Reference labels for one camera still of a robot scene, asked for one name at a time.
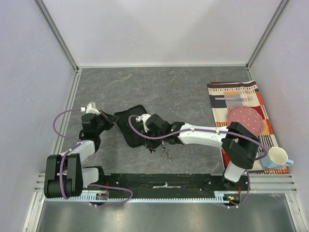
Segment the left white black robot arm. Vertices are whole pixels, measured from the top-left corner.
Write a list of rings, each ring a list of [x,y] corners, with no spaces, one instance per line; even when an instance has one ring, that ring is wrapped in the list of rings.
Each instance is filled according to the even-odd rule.
[[[93,155],[99,149],[100,135],[110,130],[119,117],[104,113],[86,113],[82,115],[82,129],[73,148],[57,155],[50,155],[46,161],[44,195],[46,198],[78,197],[83,188],[90,185],[101,190],[106,178],[100,175],[100,167],[82,168],[82,159]]]

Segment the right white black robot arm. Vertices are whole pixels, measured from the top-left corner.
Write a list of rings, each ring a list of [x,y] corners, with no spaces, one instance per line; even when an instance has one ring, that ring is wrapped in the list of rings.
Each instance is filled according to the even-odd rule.
[[[171,145],[198,144],[222,149],[230,159],[221,178],[222,187],[226,190],[233,190],[245,170],[253,167],[261,147],[260,140],[238,122],[227,127],[202,127],[184,122],[170,124],[157,114],[143,114],[138,121],[153,140]]]

